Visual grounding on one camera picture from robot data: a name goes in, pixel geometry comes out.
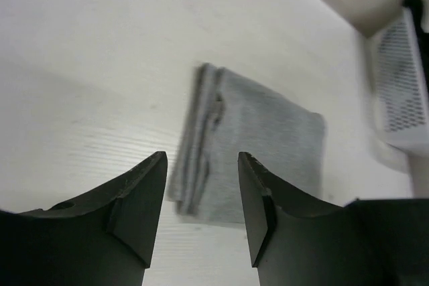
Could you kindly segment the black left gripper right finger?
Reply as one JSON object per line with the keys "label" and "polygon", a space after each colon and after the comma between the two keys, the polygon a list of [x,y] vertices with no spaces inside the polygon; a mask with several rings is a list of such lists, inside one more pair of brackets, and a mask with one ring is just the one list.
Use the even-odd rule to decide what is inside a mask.
{"label": "black left gripper right finger", "polygon": [[337,206],[238,156],[251,264],[261,285],[427,285],[428,201]]}

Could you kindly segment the grey tank top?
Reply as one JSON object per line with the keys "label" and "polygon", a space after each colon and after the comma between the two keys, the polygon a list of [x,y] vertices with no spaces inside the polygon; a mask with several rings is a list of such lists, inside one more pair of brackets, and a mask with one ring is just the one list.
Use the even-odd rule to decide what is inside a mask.
{"label": "grey tank top", "polygon": [[319,197],[324,135],[322,115],[226,68],[203,64],[196,70],[168,197],[181,216],[243,223],[241,152]]}

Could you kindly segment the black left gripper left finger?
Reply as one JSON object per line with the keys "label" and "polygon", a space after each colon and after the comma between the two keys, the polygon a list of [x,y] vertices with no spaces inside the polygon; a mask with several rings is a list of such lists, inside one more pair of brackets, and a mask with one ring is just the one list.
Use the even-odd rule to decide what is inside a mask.
{"label": "black left gripper left finger", "polygon": [[141,285],[151,265],[168,158],[48,210],[1,212],[2,285]]}

